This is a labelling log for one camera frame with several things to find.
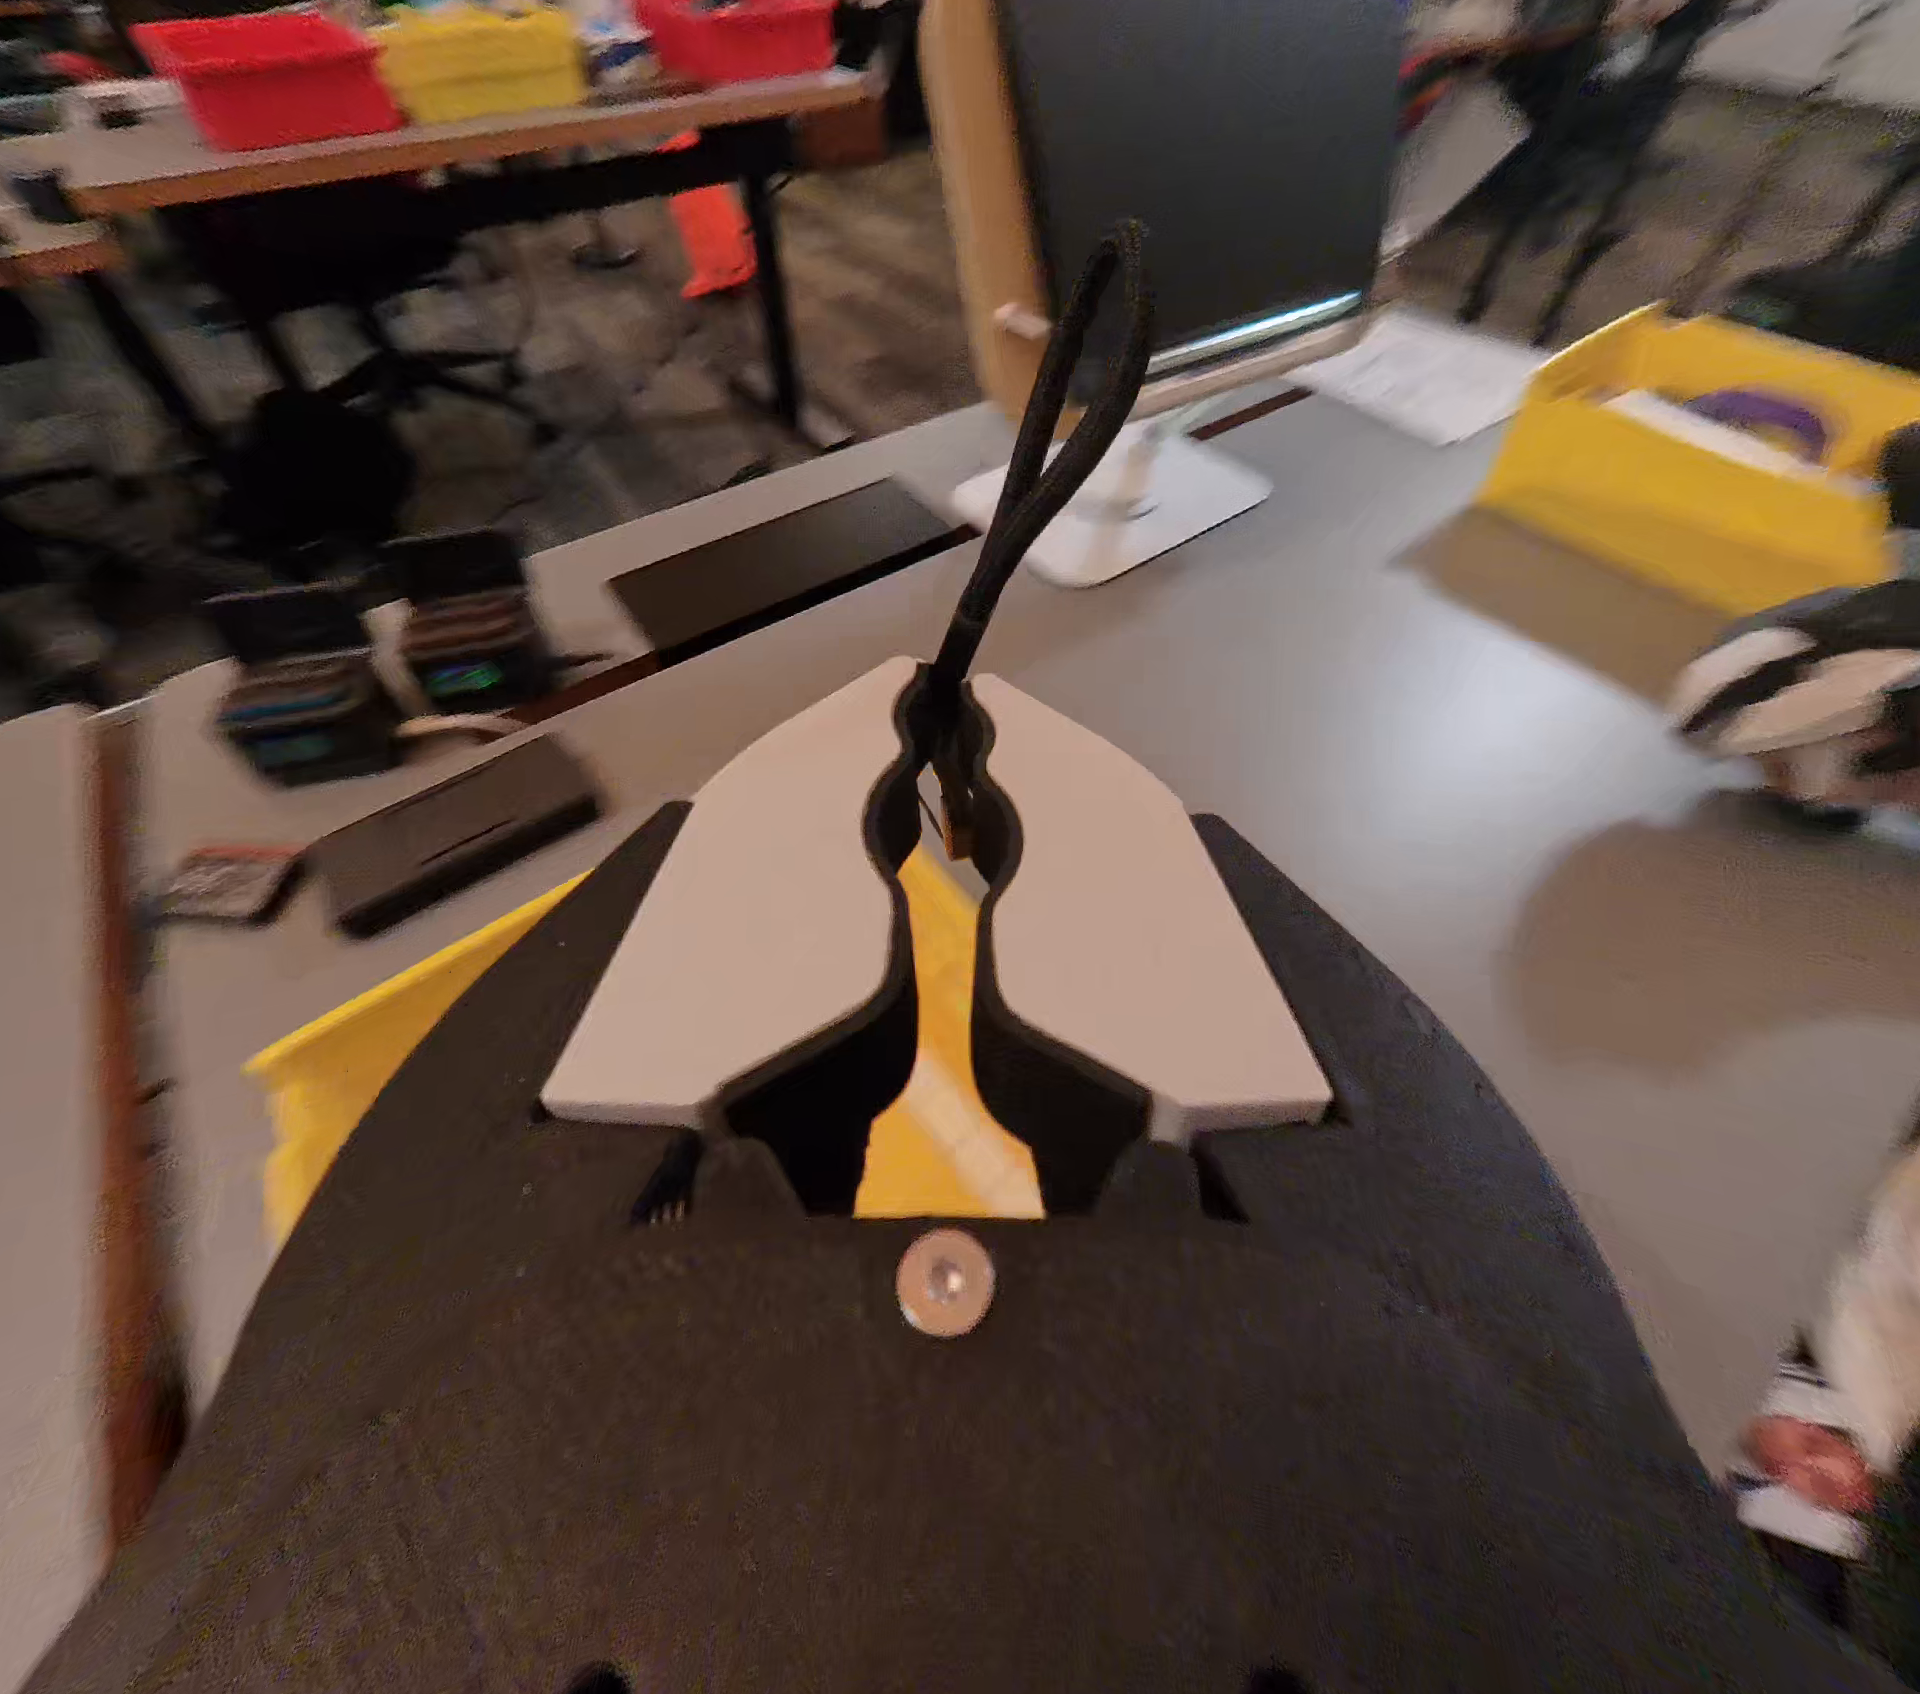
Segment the wooden background table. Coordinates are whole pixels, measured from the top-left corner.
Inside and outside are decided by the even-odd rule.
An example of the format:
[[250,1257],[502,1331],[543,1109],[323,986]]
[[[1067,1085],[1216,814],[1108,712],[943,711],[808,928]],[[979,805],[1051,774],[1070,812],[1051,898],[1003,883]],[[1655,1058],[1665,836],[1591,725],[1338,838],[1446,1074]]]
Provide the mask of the wooden background table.
[[459,235],[601,215],[651,198],[737,188],[756,258],[768,421],[837,447],[840,427],[803,410],[803,382],[778,242],[772,183],[795,164],[802,118],[880,101],[881,57],[708,89],[663,85],[644,98],[543,108],[470,123],[406,124],[264,151],[204,147],[178,106],[123,129],[83,126],[4,138],[4,180],[48,174],[59,221],[35,221],[11,190],[4,225],[21,242],[4,280],[96,277],[120,249],[109,223],[189,205],[299,194],[375,179],[447,176],[428,198]]

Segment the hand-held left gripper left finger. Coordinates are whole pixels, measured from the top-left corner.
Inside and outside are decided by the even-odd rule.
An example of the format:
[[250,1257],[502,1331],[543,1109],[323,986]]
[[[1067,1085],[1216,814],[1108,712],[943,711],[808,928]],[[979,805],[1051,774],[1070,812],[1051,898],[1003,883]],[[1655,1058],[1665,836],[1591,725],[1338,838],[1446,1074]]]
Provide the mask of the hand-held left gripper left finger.
[[550,1119],[760,1144],[808,1215],[854,1212],[917,1056],[917,682],[893,655],[693,794],[540,1088]]

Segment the red white booklet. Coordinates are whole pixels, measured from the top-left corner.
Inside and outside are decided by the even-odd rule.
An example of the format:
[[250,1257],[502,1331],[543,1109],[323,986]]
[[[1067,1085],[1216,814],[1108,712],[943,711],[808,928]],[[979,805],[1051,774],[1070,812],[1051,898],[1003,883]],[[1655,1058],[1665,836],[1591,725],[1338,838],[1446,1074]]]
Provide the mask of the red white booklet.
[[1862,1562],[1878,1474],[1842,1398],[1812,1365],[1776,1366],[1740,1429],[1725,1488],[1752,1536],[1844,1566]]

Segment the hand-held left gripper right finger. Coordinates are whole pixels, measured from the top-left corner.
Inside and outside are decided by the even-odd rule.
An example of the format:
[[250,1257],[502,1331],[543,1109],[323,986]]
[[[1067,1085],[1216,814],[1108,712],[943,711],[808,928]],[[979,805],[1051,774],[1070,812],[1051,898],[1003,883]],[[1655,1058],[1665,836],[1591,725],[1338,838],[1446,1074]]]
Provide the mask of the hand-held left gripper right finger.
[[1316,1126],[1333,1088],[1196,818],[1136,759],[971,685],[971,1081],[1081,1216],[1144,1144]]

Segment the printed paper sheet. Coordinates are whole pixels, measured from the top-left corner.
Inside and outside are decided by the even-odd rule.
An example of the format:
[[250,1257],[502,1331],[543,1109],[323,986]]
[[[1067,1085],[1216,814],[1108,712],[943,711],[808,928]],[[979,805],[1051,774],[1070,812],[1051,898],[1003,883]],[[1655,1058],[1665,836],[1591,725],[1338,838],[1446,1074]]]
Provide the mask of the printed paper sheet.
[[1291,371],[1288,387],[1447,448],[1510,421],[1552,358],[1546,349],[1452,318],[1388,308],[1352,349]]

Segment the small dark card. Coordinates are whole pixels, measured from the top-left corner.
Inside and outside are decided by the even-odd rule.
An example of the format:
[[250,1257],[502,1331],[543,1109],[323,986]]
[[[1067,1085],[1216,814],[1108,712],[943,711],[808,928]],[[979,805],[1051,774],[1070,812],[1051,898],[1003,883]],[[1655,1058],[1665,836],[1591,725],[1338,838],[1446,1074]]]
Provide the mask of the small dark card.
[[199,844],[160,878],[151,915],[162,923],[237,928],[269,924],[299,886],[306,851],[287,844]]

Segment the flat black case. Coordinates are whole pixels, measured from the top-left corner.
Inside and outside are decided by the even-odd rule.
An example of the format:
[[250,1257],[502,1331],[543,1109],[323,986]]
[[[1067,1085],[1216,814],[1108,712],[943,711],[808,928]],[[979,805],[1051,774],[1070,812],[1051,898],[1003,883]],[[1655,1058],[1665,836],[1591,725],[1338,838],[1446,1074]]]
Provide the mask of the flat black case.
[[540,736],[320,838],[306,875],[328,927],[368,940],[593,826],[601,812],[588,766]]

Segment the yellow plastic bin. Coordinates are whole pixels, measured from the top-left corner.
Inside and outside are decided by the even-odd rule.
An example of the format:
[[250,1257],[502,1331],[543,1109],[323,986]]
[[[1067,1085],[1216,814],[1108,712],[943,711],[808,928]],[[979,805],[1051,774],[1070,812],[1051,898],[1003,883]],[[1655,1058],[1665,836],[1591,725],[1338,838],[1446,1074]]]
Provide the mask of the yellow plastic bin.
[[[425,1035],[582,878],[527,900],[393,978],[257,1052],[245,1074],[271,1126],[262,1222],[274,1251],[291,1237],[352,1131]],[[917,1052],[900,1101],[881,1113],[856,1195],[859,1218],[1044,1216],[1036,1162],[987,1113],[971,1074],[971,990],[979,900],[946,852],[922,843],[900,870],[917,983]]]
[[393,8],[363,37],[386,90],[416,126],[575,108],[590,97],[579,32],[543,3]]
[[[1685,410],[1722,387],[1810,402],[1831,428],[1801,464]],[[1874,480],[1916,425],[1910,371],[1716,316],[1645,306],[1532,378],[1476,506],[1725,616],[1892,572]]]

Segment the red plastic bin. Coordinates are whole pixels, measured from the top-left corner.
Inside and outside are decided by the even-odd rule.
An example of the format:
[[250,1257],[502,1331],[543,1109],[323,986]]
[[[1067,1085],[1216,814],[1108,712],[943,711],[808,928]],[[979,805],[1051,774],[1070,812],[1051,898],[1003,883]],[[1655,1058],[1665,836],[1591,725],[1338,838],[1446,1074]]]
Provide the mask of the red plastic bin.
[[175,86],[201,147],[232,155],[359,140],[406,124],[378,47],[317,10],[148,22],[132,49]]
[[661,78],[726,89],[835,64],[837,0],[622,0]]

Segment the grey desk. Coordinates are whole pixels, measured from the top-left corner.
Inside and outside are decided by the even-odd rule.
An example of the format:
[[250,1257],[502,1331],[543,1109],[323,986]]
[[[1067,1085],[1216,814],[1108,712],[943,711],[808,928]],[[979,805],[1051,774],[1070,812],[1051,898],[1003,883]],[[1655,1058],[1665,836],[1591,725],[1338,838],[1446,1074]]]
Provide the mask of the grey desk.
[[[979,406],[536,557],[563,639],[616,620],[613,577],[876,480],[933,506],[1002,458]],[[1916,1113],[1916,838],[1765,818],[1668,739],[1669,676],[1716,624],[1469,500],[1486,432],[1431,451],[1332,400],[1222,452],[1268,498],[1108,586],[1020,577],[979,667],[1216,814],[1380,956],[1480,1063],[1575,1199],[1701,1462],[1722,1472],[1776,1355],[1816,1318]],[[271,1126],[243,1065],[588,873],[734,752],[892,655],[928,657],[973,549],[556,714],[600,823],[366,942],[313,889],[266,928],[167,924],[150,986],[170,1078],[188,1407],[225,1371],[274,1260]],[[303,791],[209,733],[221,671],[139,716],[141,867],[303,846],[470,766]]]

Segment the orange traffic cone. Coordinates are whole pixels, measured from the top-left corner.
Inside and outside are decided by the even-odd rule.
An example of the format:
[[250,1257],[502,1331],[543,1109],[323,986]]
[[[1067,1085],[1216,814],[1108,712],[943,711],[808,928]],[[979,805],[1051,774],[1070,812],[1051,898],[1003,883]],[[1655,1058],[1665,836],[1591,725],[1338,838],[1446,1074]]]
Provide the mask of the orange traffic cone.
[[737,176],[678,187],[665,208],[684,258],[679,299],[686,304],[756,287],[756,237]]

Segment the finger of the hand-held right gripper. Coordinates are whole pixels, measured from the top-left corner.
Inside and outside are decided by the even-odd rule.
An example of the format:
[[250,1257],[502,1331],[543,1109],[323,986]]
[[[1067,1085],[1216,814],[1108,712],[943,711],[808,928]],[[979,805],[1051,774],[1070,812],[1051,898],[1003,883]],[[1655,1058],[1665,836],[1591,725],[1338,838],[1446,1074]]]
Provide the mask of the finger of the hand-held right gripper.
[[1896,698],[1914,690],[1914,671],[1812,671],[1714,722],[1704,740],[1752,761],[1844,742],[1889,725]]
[[1796,685],[1825,651],[1796,626],[1758,626],[1699,653],[1672,689],[1673,716],[1740,716]]

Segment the purple filament spool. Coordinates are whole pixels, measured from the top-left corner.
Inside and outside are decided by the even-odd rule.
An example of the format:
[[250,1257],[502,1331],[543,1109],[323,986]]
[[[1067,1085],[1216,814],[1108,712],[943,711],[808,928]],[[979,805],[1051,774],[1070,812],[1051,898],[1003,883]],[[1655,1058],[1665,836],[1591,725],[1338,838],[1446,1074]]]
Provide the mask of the purple filament spool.
[[1824,469],[1827,463],[1831,427],[1812,402],[1762,387],[1722,387],[1691,397],[1684,406],[1698,418],[1803,467]]

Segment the black battery charger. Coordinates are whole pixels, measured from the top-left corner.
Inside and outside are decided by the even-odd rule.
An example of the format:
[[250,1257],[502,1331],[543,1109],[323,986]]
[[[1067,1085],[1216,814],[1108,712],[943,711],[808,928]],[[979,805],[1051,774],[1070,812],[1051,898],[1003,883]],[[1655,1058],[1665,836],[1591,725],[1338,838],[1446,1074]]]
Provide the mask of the black battery charger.
[[432,714],[502,716],[556,692],[559,657],[509,532],[399,536],[382,572],[404,603],[398,658]]
[[213,733],[264,782],[291,791],[396,770],[401,711],[354,591],[267,586],[201,605],[234,672]]

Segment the person's torso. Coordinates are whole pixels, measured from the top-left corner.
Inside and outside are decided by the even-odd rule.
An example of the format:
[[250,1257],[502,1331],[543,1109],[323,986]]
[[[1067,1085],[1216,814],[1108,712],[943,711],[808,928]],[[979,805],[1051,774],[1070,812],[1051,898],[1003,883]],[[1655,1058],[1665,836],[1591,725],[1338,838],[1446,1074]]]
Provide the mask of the person's torso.
[[1835,1264],[1812,1353],[1879,1488],[1901,1466],[1917,1426],[1916,1154],[1883,1181],[1858,1240]]

